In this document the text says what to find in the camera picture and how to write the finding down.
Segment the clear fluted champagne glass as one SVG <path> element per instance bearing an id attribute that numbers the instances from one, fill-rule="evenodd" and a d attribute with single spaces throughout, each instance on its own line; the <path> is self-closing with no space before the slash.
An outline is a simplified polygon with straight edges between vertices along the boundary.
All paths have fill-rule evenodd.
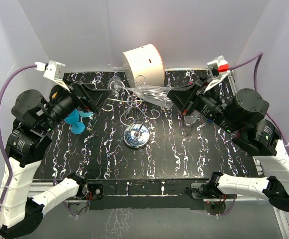
<path id="1" fill-rule="evenodd" d="M 136 97 L 151 104 L 170 109 L 173 106 L 172 100 L 167 96 L 171 87 L 140 85 L 133 88 L 126 87 L 120 78 L 112 78 L 108 83 L 110 90 L 125 90 Z"/>

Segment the blue wine glass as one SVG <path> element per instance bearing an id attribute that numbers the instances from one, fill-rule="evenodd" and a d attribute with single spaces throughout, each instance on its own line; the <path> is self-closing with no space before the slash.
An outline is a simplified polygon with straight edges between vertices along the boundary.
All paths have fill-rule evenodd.
<path id="1" fill-rule="evenodd" d="M 84 112 L 84 111 L 79 111 L 79 115 L 80 117 L 82 118 L 89 118 L 93 115 L 94 113 L 91 111 L 91 112 Z"/>
<path id="2" fill-rule="evenodd" d="M 65 119 L 65 123 L 70 125 L 73 134 L 81 134 L 85 130 L 85 126 L 80 122 L 80 115 L 77 109 L 73 110 Z"/>

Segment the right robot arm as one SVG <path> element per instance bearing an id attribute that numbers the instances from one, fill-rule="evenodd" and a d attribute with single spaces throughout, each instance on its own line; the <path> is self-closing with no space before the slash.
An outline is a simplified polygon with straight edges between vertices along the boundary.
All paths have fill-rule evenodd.
<path id="1" fill-rule="evenodd" d="M 188 188 L 192 196 L 217 198 L 240 194 L 267 200 L 277 209 L 289 212 L 287 145 L 279 129 L 265 119 L 269 103 L 257 91 L 241 89 L 224 104 L 209 83 L 198 80 L 172 88 L 167 95 L 185 116 L 199 112 L 222 130 L 234 134 L 232 142 L 271 172 L 265 178 L 214 172 L 206 184 Z"/>

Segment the clear ribbed tumbler glass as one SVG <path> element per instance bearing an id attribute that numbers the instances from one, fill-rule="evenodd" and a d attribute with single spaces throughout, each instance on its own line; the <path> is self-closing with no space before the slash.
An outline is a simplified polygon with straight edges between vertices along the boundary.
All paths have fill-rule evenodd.
<path id="1" fill-rule="evenodd" d="M 197 110 L 193 111 L 190 115 L 184 116 L 184 125 L 186 127 L 192 127 L 199 117 L 199 112 Z"/>

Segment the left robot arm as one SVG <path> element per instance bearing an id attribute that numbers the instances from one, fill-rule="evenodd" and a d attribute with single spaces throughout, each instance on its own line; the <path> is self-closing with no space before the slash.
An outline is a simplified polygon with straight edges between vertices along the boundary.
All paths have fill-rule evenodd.
<path id="1" fill-rule="evenodd" d="M 66 199 L 84 198 L 87 180 L 69 174 L 53 188 L 29 196 L 34 175 L 52 142 L 50 133 L 73 111 L 98 113 L 111 95 L 109 89 L 95 89 L 88 83 L 54 86 L 49 99 L 36 89 L 22 92 L 11 112 L 15 116 L 5 153 L 8 161 L 0 189 L 0 235 L 15 239 L 35 231 L 43 217 Z"/>

